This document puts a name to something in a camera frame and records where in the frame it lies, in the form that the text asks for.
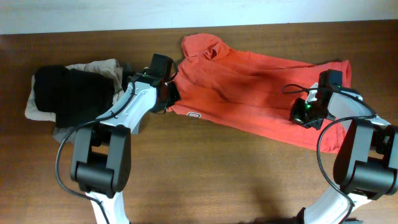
white logo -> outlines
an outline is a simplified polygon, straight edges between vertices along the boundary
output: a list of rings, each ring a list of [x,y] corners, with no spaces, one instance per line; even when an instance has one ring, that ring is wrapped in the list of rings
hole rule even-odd
[[[187,114],[187,116],[191,116],[191,117],[194,117],[194,118],[201,118],[201,114],[200,113],[195,113],[195,112],[189,112]]]

crumpled red fabric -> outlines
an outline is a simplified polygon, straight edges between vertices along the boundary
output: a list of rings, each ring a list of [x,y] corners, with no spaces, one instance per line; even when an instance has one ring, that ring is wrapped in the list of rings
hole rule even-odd
[[[310,88],[328,69],[343,72],[343,86],[351,86],[349,61],[312,65],[232,49],[219,37],[196,34],[184,37],[185,56],[175,78],[181,100],[169,108],[177,114],[194,116],[249,133],[316,149],[322,130],[305,129],[289,121],[296,98],[282,87],[295,83]],[[330,121],[324,120],[322,128]],[[345,130],[334,125],[324,135],[321,151],[337,153]]]

wooden tabletop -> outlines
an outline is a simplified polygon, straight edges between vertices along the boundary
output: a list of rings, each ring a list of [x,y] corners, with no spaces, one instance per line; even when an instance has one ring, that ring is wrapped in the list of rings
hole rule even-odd
[[[135,69],[153,53],[182,60],[185,35],[206,32],[237,50],[324,63],[349,59],[353,88],[380,117],[398,124],[398,21],[281,24],[0,36],[0,223],[94,223],[91,203],[55,180],[54,124],[24,110],[30,79],[43,65],[116,58]],[[167,113],[144,116],[132,136],[124,190],[133,223],[237,223],[289,218],[328,188],[315,152],[209,121]],[[65,183],[72,145],[61,159]],[[334,154],[322,154],[331,175]],[[365,223],[397,223],[398,196],[352,213]]]

white cloth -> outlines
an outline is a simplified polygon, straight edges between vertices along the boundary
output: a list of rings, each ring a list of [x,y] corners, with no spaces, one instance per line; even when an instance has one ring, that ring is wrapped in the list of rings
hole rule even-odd
[[[116,59],[108,59],[103,61],[95,61],[87,64],[76,64],[66,66],[67,69],[77,69],[85,72],[99,73],[105,77],[112,78],[114,83],[115,94],[113,95],[113,104],[115,104],[123,95],[122,78],[123,69]],[[35,104],[35,93],[33,86],[35,76],[32,76],[32,89],[25,109],[25,116],[35,121],[53,121],[55,122],[55,113],[39,111]]]

